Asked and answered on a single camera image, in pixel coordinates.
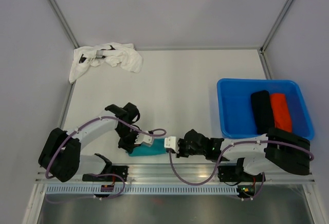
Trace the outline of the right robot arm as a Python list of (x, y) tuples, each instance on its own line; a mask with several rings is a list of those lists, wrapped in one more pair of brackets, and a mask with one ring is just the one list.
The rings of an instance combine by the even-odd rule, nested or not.
[(307, 176), (314, 159), (307, 139), (279, 128), (245, 139), (207, 138), (192, 129), (169, 143), (167, 150), (177, 158), (202, 155), (216, 164), (236, 161), (234, 173), (240, 180), (278, 169)]

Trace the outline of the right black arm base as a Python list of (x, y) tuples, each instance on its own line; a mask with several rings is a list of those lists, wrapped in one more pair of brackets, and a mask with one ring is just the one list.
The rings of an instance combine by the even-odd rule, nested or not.
[(242, 182), (262, 182), (263, 176), (261, 173), (257, 175), (251, 175), (244, 172), (242, 166), (238, 165), (220, 165), (218, 166), (218, 178), (222, 183), (228, 183), (229, 185), (238, 185)]

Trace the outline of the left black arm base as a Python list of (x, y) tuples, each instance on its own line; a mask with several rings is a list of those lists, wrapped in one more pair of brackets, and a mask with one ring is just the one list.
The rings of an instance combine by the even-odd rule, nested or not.
[(127, 181), (129, 167), (127, 165), (113, 165), (104, 169), (100, 174), (84, 174), (84, 182), (119, 182)]

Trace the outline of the teal t-shirt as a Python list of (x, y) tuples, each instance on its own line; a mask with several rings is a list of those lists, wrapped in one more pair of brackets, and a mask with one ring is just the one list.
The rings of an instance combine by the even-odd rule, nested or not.
[(130, 157), (143, 157), (143, 156), (158, 156), (166, 154), (166, 148), (164, 147), (164, 138), (154, 139), (151, 146), (142, 144), (133, 149), (133, 152), (128, 154)]

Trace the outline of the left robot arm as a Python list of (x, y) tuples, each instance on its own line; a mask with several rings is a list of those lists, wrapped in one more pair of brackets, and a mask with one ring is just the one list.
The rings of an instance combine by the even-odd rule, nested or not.
[(88, 144), (103, 134), (115, 131), (119, 136), (118, 147), (132, 153), (138, 136), (134, 124), (140, 119), (140, 112), (132, 103), (119, 107), (107, 106), (97, 117), (79, 127), (69, 130), (53, 129), (44, 145), (38, 163), (46, 170), (46, 179), (56, 178), (67, 182), (81, 171), (82, 174), (94, 174), (102, 181), (112, 176), (112, 163), (100, 154), (81, 156)]

